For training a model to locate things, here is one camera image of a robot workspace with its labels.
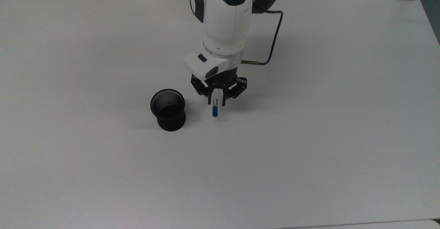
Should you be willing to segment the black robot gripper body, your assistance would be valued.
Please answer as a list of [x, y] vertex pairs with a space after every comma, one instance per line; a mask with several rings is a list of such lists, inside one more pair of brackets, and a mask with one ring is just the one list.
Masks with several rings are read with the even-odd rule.
[[214, 88], [220, 88], [221, 90], [233, 89], [232, 87], [236, 86], [238, 82], [237, 70], [238, 67], [235, 67], [208, 78], [203, 78], [201, 81], [201, 91], [208, 92]]

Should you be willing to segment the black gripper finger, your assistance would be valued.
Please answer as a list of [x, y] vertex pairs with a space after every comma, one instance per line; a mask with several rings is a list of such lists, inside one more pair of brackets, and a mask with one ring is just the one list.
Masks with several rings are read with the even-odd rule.
[[195, 75], [191, 75], [191, 84], [200, 96], [205, 96], [208, 99], [208, 105], [212, 105], [212, 87], [205, 86], [204, 83]]
[[226, 105], [227, 99], [236, 99], [240, 96], [248, 87], [248, 80], [245, 77], [236, 77], [236, 83], [228, 89], [223, 89], [222, 106]]

